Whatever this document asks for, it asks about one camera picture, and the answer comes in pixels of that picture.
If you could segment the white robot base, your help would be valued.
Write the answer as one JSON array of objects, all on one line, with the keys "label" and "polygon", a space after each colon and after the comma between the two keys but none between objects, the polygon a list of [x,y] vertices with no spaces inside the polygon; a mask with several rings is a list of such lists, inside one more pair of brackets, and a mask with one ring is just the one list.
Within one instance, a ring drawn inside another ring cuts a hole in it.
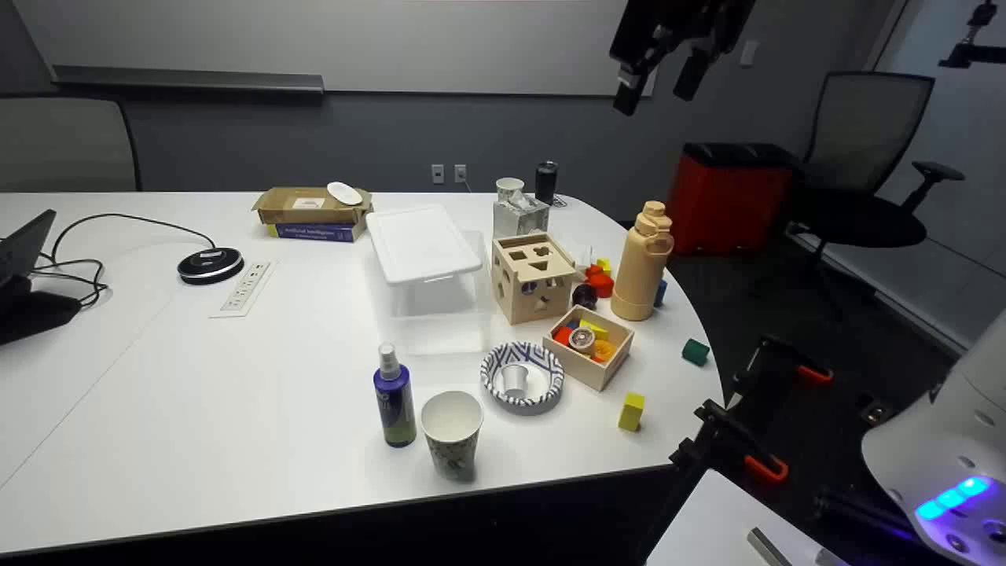
[{"label": "white robot base", "polygon": [[966,566],[1006,566],[1006,312],[947,380],[860,437],[910,531]]}]

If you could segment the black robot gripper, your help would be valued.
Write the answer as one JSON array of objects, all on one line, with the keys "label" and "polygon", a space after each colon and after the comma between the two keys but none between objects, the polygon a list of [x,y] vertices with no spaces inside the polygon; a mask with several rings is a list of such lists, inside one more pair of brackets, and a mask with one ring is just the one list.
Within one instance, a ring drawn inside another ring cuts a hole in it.
[{"label": "black robot gripper", "polygon": [[698,49],[689,54],[675,97],[692,100],[718,60],[730,54],[754,9],[754,0],[625,0],[611,56],[618,60],[612,107],[625,116],[637,111],[653,65],[686,42]]}]

